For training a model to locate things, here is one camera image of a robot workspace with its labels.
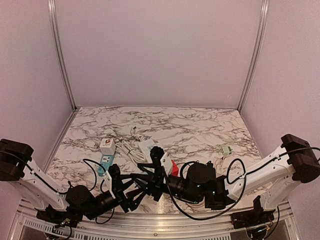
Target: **marble tabletop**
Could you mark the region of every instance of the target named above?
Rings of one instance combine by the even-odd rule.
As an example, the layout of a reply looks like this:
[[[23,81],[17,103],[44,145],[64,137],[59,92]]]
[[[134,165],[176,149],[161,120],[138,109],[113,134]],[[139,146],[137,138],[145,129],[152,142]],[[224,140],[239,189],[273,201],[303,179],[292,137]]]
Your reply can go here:
[[[152,138],[168,152],[177,164],[188,161],[212,161],[217,175],[226,174],[230,162],[241,158],[246,167],[261,160],[258,149],[240,114],[233,109],[190,107],[81,107],[63,138],[47,174],[64,188],[94,184],[92,170],[82,159],[100,162],[99,144],[103,138],[116,143],[127,141],[138,148],[139,137]],[[223,159],[222,147],[229,146],[233,154]],[[122,174],[139,173],[128,156],[117,149],[113,163]],[[241,166],[235,164],[234,170]],[[100,184],[92,191],[100,193]],[[265,191],[262,187],[245,195],[235,208],[251,207],[253,199]],[[211,212],[203,204],[188,205],[178,201],[187,213]],[[163,194],[159,202],[145,196],[135,213],[177,214],[170,197]]]

